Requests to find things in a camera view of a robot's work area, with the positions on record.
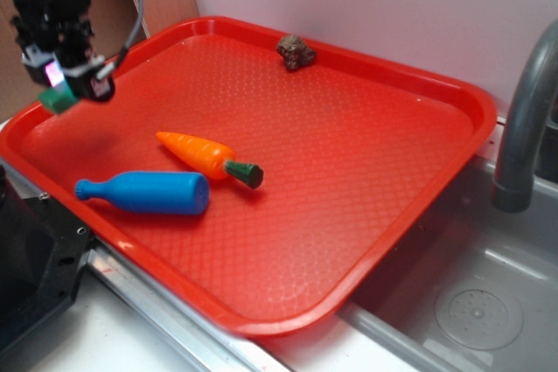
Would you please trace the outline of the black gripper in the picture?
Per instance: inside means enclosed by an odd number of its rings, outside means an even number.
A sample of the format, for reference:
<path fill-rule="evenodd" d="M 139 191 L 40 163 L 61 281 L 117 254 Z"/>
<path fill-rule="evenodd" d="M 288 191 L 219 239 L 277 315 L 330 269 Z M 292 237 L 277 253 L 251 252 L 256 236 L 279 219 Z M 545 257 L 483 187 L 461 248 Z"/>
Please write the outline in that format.
<path fill-rule="evenodd" d="M 104 56 L 89 58 L 92 28 L 86 18 L 91 0 L 12 0 L 22 64 L 31 80 L 46 87 L 64 80 L 73 95 L 108 102 L 115 93 L 113 64 Z M 65 75 L 59 64 L 65 68 Z"/>

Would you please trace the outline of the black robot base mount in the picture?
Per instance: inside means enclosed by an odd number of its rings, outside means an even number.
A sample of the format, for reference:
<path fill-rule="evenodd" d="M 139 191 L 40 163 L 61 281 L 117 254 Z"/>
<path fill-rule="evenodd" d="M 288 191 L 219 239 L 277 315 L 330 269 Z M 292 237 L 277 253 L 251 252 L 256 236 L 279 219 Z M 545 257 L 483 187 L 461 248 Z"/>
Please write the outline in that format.
<path fill-rule="evenodd" d="M 22 198 L 1 169 L 1 354 L 76 300 L 92 231 L 48 194 Z"/>

